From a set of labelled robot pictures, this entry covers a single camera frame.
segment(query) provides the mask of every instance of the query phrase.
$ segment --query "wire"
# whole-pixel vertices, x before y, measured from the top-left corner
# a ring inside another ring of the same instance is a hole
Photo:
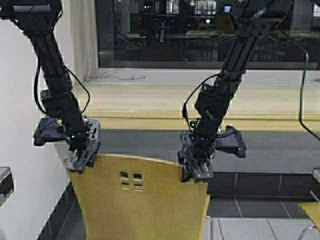
[[[203,86],[208,80],[215,78],[215,77],[220,77],[220,74],[215,74],[212,76],[207,77],[204,81],[202,81],[196,88],[195,90],[193,90],[193,92],[189,95],[189,97],[186,99],[186,101],[183,104],[183,109],[182,109],[182,116],[185,119],[186,123],[188,124],[189,130],[190,132],[192,132],[191,128],[190,128],[190,123],[189,123],[189,118],[188,118],[188,110],[187,110],[187,104],[188,101],[190,100],[190,98],[195,94],[195,92],[201,87]]]
[[[49,123],[47,123],[46,125],[44,125],[42,128],[40,128],[39,134],[42,134],[43,131],[44,131],[47,127],[49,127],[51,124],[53,124],[53,123],[56,122],[56,121],[58,121],[58,119],[52,120],[52,121],[50,121]]]
[[[86,89],[86,87],[81,83],[81,81],[77,78],[77,76],[69,68],[67,68],[66,66],[64,66],[64,67],[75,78],[75,80],[80,84],[80,86],[86,91],[86,94],[88,95],[88,100],[86,101],[85,107],[81,112],[83,114],[86,111],[86,109],[90,103],[90,100],[91,100],[90,92],[88,91],[88,89]]]
[[[304,68],[303,68],[303,75],[302,75],[302,81],[301,81],[301,88],[300,88],[300,108],[299,108],[299,122],[301,126],[307,130],[311,135],[313,135],[316,139],[320,141],[320,137],[315,134],[312,130],[310,130],[303,122],[303,105],[304,105],[304,88],[305,88],[305,80],[306,80],[306,75],[307,75],[307,69],[308,69],[308,64],[309,64],[309,53],[308,51],[298,42],[296,42],[294,39],[292,39],[287,33],[285,33],[282,29],[279,29],[286,38],[288,38],[297,48],[299,48],[303,53],[304,53]]]
[[[36,73],[34,77],[34,84],[33,84],[33,96],[34,96],[34,101],[38,107],[38,109],[45,115],[48,115],[48,113],[42,108],[40,102],[39,102],[39,97],[38,97],[38,81],[39,81],[39,74],[40,74],[40,62],[38,60],[37,67],[36,67]]]

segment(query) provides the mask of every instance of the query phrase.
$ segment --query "wooden chair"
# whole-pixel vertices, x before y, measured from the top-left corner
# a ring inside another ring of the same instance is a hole
[[[99,154],[70,173],[88,240],[200,240],[210,197],[206,183],[181,183],[182,166]]]

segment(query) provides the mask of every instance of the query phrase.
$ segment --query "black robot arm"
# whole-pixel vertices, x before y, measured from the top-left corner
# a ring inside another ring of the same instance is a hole
[[[183,132],[180,137],[182,149],[178,159],[184,165],[182,181],[211,179],[211,160],[216,150],[240,158],[246,156],[247,148],[240,132],[231,126],[223,134],[218,134],[218,130],[257,42],[283,22],[292,6],[293,0],[233,1],[230,15],[235,40],[215,83],[204,84],[201,88],[195,103],[201,117],[191,123],[191,132]]]
[[[0,0],[0,18],[12,21],[30,39],[48,86],[40,94],[48,117],[41,119],[34,144],[65,140],[70,150],[67,168],[83,173],[85,166],[94,164],[100,124],[83,117],[72,93],[72,81],[53,32],[62,11],[61,0]]]

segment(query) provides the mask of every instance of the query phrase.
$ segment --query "wooden ledge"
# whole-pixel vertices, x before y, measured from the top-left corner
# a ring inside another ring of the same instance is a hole
[[[87,85],[92,100],[85,113],[100,121],[103,129],[185,130],[181,116],[184,100],[195,86],[182,85]],[[86,94],[75,87],[83,106]],[[231,125],[242,131],[300,132],[299,87],[241,86],[231,102],[222,126]],[[189,106],[196,100],[193,97]],[[320,90],[306,87],[304,122],[320,131]],[[189,107],[189,118],[199,115]]]

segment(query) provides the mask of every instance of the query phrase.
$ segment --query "glass window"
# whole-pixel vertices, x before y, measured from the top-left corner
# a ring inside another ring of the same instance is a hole
[[[230,0],[96,0],[100,67],[219,69],[235,38]],[[320,8],[297,0],[279,28],[320,66]],[[302,69],[304,56],[278,31],[263,37],[251,69]]]

